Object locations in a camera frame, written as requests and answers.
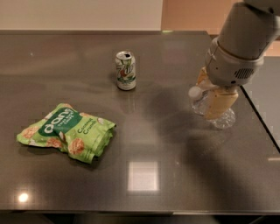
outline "soda can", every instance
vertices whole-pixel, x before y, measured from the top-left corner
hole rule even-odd
[[[116,85],[122,90],[136,86],[136,61],[132,52],[121,51],[115,56]]]

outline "wall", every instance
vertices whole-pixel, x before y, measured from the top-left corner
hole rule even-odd
[[[1,0],[0,30],[160,30],[163,0]]]

